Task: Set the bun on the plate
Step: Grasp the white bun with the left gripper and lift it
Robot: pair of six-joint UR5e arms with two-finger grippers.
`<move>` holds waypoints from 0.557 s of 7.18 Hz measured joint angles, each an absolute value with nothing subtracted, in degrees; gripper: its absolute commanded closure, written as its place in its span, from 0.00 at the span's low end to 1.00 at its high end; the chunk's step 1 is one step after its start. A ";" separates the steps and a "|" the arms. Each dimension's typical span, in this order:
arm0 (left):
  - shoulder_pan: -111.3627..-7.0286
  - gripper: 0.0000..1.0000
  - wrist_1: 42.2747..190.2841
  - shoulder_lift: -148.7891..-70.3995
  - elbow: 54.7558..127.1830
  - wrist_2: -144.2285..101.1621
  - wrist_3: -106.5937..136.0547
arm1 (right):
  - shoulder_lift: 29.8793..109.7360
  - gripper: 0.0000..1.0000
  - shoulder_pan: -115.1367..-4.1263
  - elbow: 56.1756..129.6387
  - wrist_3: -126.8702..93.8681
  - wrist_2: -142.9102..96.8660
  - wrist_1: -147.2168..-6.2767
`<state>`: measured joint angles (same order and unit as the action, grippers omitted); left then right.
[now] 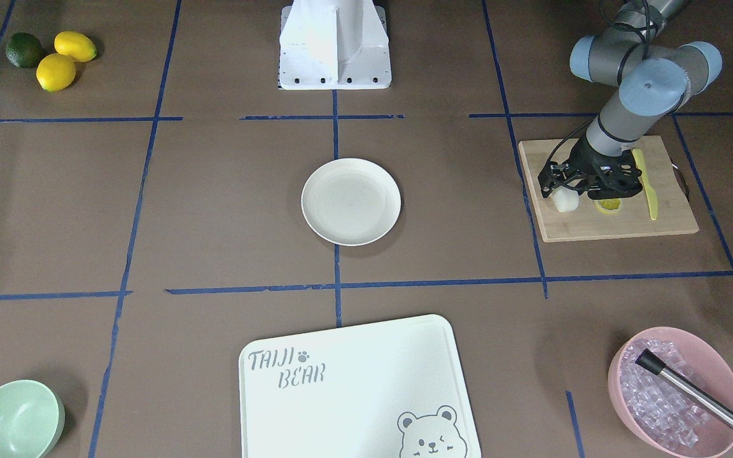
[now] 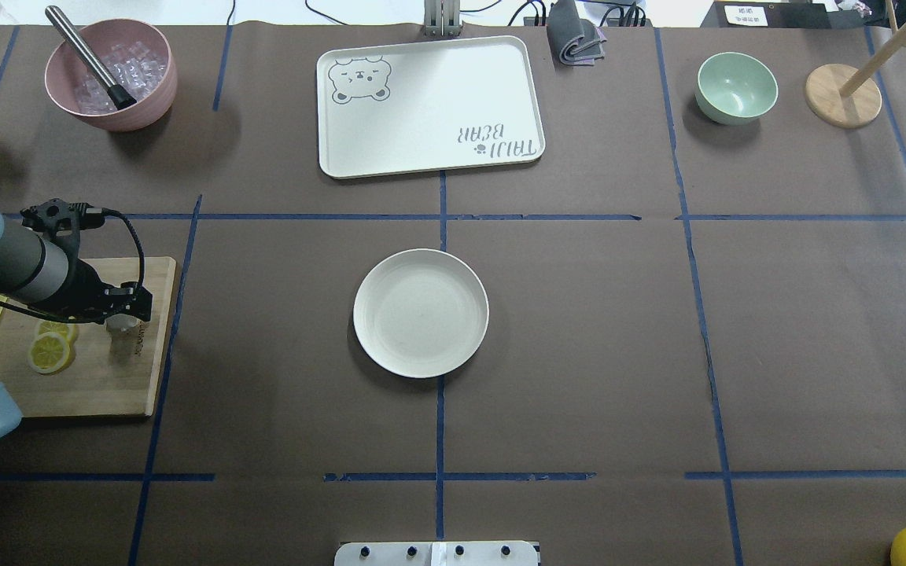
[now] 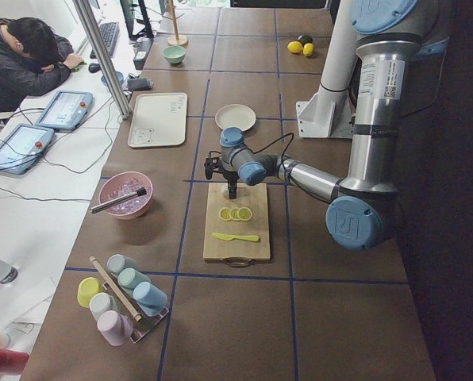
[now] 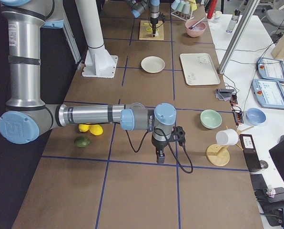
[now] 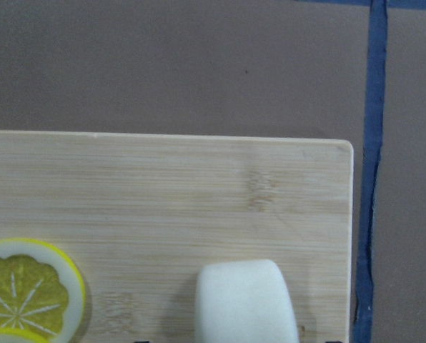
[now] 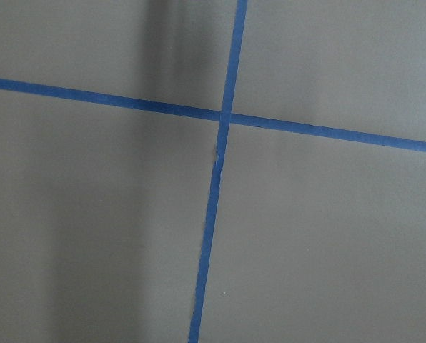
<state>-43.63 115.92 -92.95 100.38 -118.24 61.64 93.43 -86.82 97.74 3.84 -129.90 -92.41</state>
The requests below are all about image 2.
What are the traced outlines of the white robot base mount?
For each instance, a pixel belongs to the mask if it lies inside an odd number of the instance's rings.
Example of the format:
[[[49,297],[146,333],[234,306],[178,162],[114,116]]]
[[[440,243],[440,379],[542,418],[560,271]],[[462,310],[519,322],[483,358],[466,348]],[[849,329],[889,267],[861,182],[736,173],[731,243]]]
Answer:
[[[539,545],[522,540],[352,542],[334,565],[540,565]]]

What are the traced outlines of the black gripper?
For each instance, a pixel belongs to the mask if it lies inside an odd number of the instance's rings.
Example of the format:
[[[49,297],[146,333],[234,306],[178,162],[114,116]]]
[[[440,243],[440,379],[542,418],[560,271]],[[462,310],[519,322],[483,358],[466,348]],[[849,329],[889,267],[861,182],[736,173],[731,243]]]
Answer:
[[[22,226],[39,233],[43,250],[35,275],[20,290],[22,304],[51,318],[78,323],[102,323],[116,314],[151,322],[153,295],[143,284],[144,252],[122,212],[53,198],[22,209],[21,216]],[[79,258],[80,234],[101,228],[109,216],[121,219],[138,254],[136,280],[119,286],[105,283],[93,266]]]

